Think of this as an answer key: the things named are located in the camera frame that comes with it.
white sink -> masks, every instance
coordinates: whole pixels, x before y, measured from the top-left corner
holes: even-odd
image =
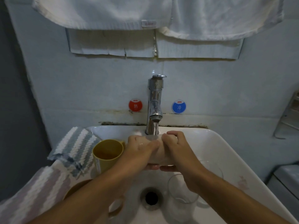
[[[88,129],[101,139],[127,141],[127,138],[132,134],[145,135],[144,126],[95,126]],[[226,181],[242,189],[249,196],[264,204],[289,222],[298,224],[291,213],[220,135],[214,131],[202,128],[159,127],[160,134],[170,130],[184,132],[196,156],[200,160],[217,163]],[[154,187],[162,193],[164,204],[165,200],[167,200],[167,182],[172,175],[173,173],[166,173],[159,170],[143,171],[139,174],[125,195],[126,201],[123,210],[116,217],[110,219],[110,223],[173,223],[164,217],[163,205],[161,209],[148,211],[140,202],[141,192],[145,188]],[[225,222],[212,208],[196,207],[191,223],[221,224]]]

blue sticker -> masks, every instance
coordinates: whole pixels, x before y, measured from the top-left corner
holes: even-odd
[[[178,101],[175,101],[173,104],[172,104],[172,111],[174,113],[182,113],[186,110],[186,103],[181,101],[181,100],[178,100]]]

metal rack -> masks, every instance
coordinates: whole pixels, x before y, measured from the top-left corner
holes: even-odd
[[[291,127],[297,131],[299,131],[299,127],[297,126],[294,126],[293,124],[290,124],[288,122],[285,121],[285,118],[287,117],[287,115],[290,113],[290,112],[294,112],[296,115],[299,116],[299,90],[295,91],[289,104],[286,106],[286,109],[284,110],[281,118],[279,119],[278,121],[278,124],[275,128],[275,131],[273,132],[273,137],[277,138],[277,139],[282,139],[284,140],[285,138],[282,138],[282,137],[277,137],[276,136],[276,133],[279,129],[279,126],[280,124],[283,124],[283,125],[286,125],[288,127]]]

clear glass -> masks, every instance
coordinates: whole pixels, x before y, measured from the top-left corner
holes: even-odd
[[[207,168],[210,172],[214,173],[218,177],[223,179],[222,170],[218,167],[218,165],[212,161],[200,161],[200,163]],[[198,205],[200,207],[209,207],[208,203],[202,199],[201,197],[198,198]]]
[[[189,221],[199,196],[188,189],[182,174],[176,174],[169,179],[168,194],[166,202],[168,215],[181,223]]]

chrome faucet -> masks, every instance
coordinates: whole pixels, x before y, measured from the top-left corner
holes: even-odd
[[[163,78],[165,75],[153,75],[148,81],[149,102],[147,109],[147,127],[145,133],[147,135],[159,134],[159,122],[163,118],[161,110],[161,94],[163,89]]]

